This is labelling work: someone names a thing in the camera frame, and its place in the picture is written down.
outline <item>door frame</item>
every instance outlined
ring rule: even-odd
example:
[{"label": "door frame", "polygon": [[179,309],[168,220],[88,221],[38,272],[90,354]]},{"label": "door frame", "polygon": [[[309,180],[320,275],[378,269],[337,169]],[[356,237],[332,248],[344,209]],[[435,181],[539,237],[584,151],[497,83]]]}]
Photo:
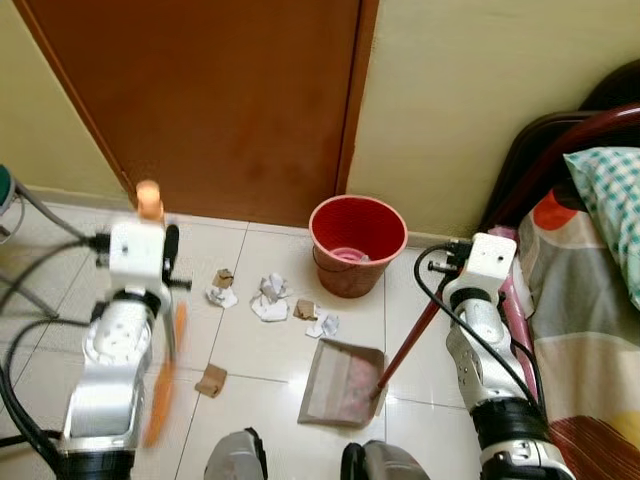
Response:
[{"label": "door frame", "polygon": [[[373,45],[379,2],[380,0],[360,0],[358,6],[358,20],[356,23],[355,42],[345,105],[344,122],[342,126],[342,139],[338,160],[338,170],[336,172],[334,195],[341,195],[347,190],[347,179],[349,178],[349,169],[351,168],[351,161],[355,151],[358,118],[360,116],[360,108],[362,106],[362,98],[367,79],[369,57],[371,55],[371,47]],[[36,44],[40,47],[40,50],[58,78],[62,88],[71,100],[71,103],[76,108],[78,115],[109,163],[111,170],[113,170],[118,181],[129,195],[130,200],[135,204],[135,185],[133,185],[131,180],[127,177],[124,169],[118,163],[118,160],[109,148],[107,141],[101,135],[98,126],[82,101],[82,97],[74,88],[71,80],[65,73],[60,59],[49,43],[44,31],[38,23],[38,19],[29,5],[29,0],[13,0],[13,3],[18,9],[18,12],[20,12],[22,19],[27,24]]]}]

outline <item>dark red bed frame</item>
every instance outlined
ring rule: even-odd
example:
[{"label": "dark red bed frame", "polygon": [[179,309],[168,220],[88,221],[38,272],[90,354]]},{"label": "dark red bed frame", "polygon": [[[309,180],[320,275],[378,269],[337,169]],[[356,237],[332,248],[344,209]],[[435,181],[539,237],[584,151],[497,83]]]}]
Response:
[{"label": "dark red bed frame", "polygon": [[520,132],[479,231],[517,226],[555,184],[569,178],[564,153],[596,146],[640,147],[640,60],[608,75],[580,108],[541,117]]}]

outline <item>cardboard piece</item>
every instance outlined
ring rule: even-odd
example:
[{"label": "cardboard piece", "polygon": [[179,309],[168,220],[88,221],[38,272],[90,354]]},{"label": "cardboard piece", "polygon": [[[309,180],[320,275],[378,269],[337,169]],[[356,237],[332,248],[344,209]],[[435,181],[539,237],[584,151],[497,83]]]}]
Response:
[{"label": "cardboard piece", "polygon": [[227,268],[218,270],[215,278],[213,279],[213,286],[221,289],[229,288],[233,285],[233,273]]},{"label": "cardboard piece", "polygon": [[222,391],[222,387],[224,387],[224,382],[226,379],[226,370],[209,364],[204,370],[202,380],[196,383],[196,390],[203,395],[211,398],[216,398]]},{"label": "cardboard piece", "polygon": [[303,300],[302,298],[296,303],[296,308],[293,311],[293,316],[300,320],[315,320],[316,317],[316,304],[310,300]]}]

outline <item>brown wooden door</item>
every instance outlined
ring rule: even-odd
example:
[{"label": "brown wooden door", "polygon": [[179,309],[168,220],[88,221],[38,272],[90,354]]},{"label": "brown wooden door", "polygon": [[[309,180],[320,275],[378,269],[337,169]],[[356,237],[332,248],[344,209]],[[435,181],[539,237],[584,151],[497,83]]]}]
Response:
[{"label": "brown wooden door", "polygon": [[129,190],[284,224],[335,193],[359,0],[16,3]]}]

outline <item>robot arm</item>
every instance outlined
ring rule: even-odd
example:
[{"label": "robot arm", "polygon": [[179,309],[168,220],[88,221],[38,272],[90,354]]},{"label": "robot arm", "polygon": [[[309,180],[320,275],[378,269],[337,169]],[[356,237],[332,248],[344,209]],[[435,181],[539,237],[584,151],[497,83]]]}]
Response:
[{"label": "robot arm", "polygon": [[173,259],[165,255],[170,237],[157,224],[119,223],[111,231],[111,290],[83,342],[84,371],[69,400],[59,447],[62,478],[129,478],[158,316],[164,319],[168,353],[175,355],[166,284],[175,260],[175,253]]},{"label": "robot arm", "polygon": [[[460,275],[445,286],[443,300],[524,381],[497,309],[498,288],[507,278],[515,250],[513,240],[474,235],[469,258]],[[447,349],[478,433],[481,478],[575,480],[551,443],[546,419],[496,359],[457,323],[452,323]]]}]

